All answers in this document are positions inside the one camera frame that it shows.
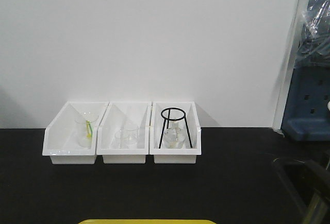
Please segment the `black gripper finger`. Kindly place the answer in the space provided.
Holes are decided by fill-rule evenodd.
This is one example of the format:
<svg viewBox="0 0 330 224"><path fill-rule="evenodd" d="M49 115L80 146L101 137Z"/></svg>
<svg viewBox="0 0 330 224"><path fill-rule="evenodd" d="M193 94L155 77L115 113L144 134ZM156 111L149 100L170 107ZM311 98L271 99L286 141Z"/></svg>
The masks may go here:
<svg viewBox="0 0 330 224"><path fill-rule="evenodd" d="M316 195L325 200L325 168L313 160L276 158L273 167L299 209L305 209Z"/></svg>

